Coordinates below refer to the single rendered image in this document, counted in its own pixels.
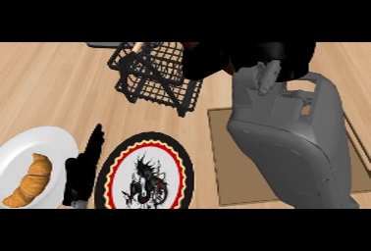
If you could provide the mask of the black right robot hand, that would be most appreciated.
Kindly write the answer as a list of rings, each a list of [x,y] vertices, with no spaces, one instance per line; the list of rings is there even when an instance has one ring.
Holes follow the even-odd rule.
[[[279,61],[277,82],[294,80],[308,72],[314,42],[197,42],[183,52],[183,74],[200,80],[228,66],[249,68],[270,60]]]

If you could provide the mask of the black rimmed dragon plate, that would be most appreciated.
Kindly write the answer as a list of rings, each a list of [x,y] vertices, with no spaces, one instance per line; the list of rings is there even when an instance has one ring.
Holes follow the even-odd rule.
[[[192,190],[192,162],[178,142],[153,131],[128,137],[101,166],[95,208],[186,209]]]

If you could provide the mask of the golden brown croissant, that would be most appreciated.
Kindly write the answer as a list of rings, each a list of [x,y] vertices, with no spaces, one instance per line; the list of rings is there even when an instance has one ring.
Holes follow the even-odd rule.
[[[17,188],[2,199],[2,205],[10,208],[27,206],[42,193],[50,181],[51,163],[47,157],[38,153],[32,154],[33,161],[23,175]]]

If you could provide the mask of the white round plate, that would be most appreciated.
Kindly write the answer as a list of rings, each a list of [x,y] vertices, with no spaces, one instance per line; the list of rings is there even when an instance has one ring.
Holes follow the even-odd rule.
[[[0,209],[8,209],[2,200],[20,185],[33,154],[41,154],[50,161],[50,180],[41,194],[23,209],[54,209],[61,202],[64,160],[78,155],[78,146],[69,132],[47,125],[27,129],[0,146]]]

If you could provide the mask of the brown wooden tray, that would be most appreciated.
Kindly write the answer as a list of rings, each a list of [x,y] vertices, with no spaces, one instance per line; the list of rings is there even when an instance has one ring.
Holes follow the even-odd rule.
[[[254,162],[240,152],[226,130],[231,109],[209,109],[208,128],[217,181],[218,205],[245,206],[277,202]],[[350,156],[350,191],[371,194],[371,161],[348,120],[344,120]]]

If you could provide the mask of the dark grey flat object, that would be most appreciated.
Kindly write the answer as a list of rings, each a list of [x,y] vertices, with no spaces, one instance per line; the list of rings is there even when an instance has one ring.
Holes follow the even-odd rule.
[[[85,42],[92,48],[116,48],[119,42]]]

